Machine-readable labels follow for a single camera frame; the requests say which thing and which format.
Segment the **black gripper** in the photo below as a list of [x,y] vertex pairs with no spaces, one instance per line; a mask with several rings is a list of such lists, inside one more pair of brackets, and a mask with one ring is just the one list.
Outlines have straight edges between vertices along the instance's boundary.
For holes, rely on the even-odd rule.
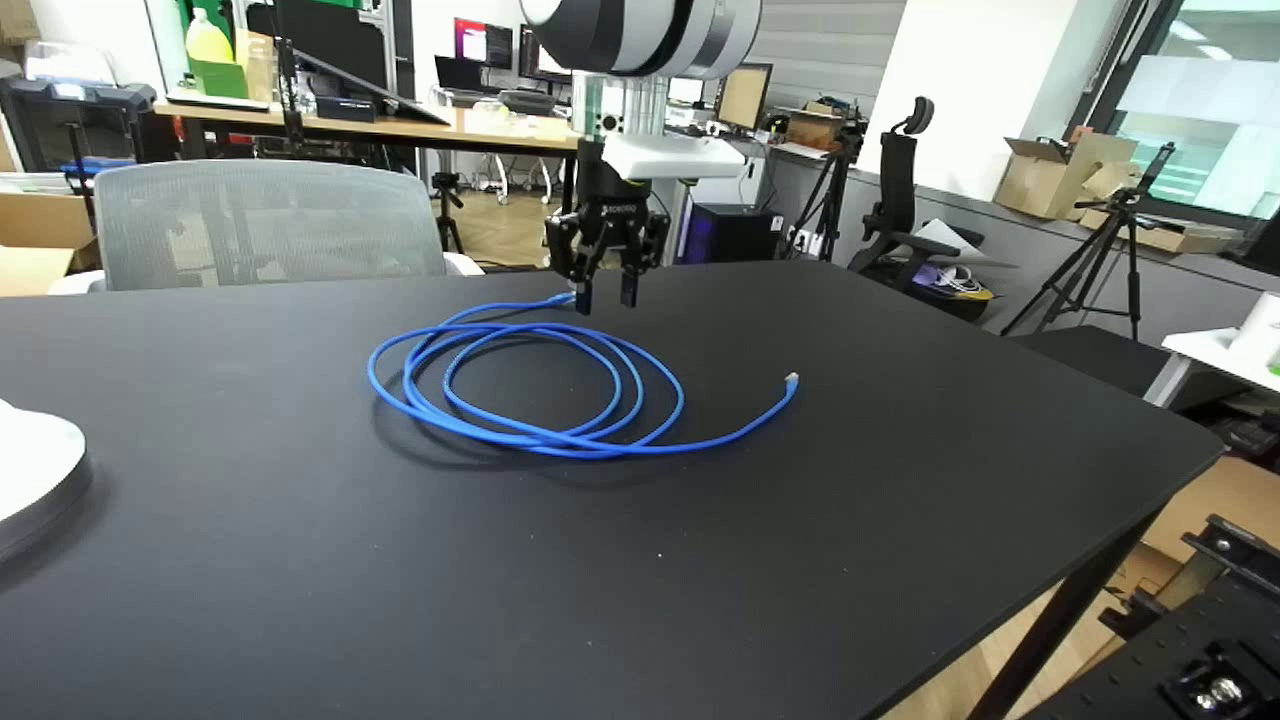
[[601,139],[578,145],[578,200],[549,232],[551,269],[572,280],[572,307],[591,315],[591,275],[605,255],[620,258],[620,302],[641,302],[641,275],[662,264],[667,215],[647,202],[647,179],[623,179]]

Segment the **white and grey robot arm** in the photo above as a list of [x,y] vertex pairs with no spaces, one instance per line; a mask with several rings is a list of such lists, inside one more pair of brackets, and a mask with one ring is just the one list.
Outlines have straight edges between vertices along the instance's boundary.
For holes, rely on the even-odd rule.
[[726,81],[758,43],[765,0],[520,0],[541,48],[572,70],[578,184],[544,224],[567,302],[591,311],[595,269],[620,258],[620,298],[666,258],[677,213],[662,184],[734,179],[745,154],[666,128],[672,81]]

